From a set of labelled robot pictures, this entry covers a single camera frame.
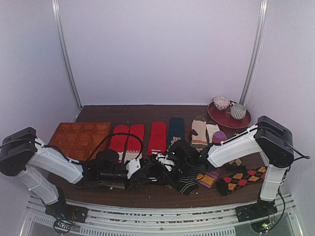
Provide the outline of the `black sock white cuff stripes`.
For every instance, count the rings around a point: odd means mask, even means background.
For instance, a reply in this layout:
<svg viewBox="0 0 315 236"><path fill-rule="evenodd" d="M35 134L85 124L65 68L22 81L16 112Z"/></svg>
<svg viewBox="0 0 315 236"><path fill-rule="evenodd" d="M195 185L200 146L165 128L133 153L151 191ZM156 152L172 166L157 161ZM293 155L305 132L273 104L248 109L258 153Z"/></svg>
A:
<svg viewBox="0 0 315 236"><path fill-rule="evenodd" d="M175 163L164 155L152 155L149 159L140 161L140 172L146 180L155 185L172 185L171 173Z"/></svg>

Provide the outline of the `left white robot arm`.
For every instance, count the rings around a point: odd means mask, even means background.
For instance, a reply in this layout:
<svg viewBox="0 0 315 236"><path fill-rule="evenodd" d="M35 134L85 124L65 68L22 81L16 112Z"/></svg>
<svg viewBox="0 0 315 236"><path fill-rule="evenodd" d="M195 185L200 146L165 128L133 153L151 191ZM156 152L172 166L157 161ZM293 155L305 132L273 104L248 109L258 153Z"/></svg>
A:
<svg viewBox="0 0 315 236"><path fill-rule="evenodd" d="M0 146L1 173L19 179L46 205L51 205L59 218L67 218L71 208L62 200L62 190L43 177L38 168L67 180L76 188L91 189L117 180L134 186L145 164L139 153L125 161L112 149L98 152L95 159L74 160L57 146L44 144L32 127L5 137Z"/></svg>

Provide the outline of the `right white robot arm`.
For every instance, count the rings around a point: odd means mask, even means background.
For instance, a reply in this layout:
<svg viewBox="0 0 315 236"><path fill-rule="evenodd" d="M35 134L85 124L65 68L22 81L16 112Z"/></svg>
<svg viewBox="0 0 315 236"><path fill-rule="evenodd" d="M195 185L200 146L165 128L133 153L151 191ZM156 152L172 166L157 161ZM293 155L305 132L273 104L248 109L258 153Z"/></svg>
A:
<svg viewBox="0 0 315 236"><path fill-rule="evenodd" d="M268 158L267 166L242 168L217 180L216 186L221 195L227 196L246 185L262 182L260 200L252 206L253 214L262 217L271 209L271 201L278 194L286 170L294 160L291 131L271 118L261 116L255 125L241 134L212 143L203 150L178 140L168 154L156 153L151 160L155 167L161 169L154 175L156 179L165 175L180 193L189 194L197 184L198 175L205 175L230 161L258 152Z"/></svg>

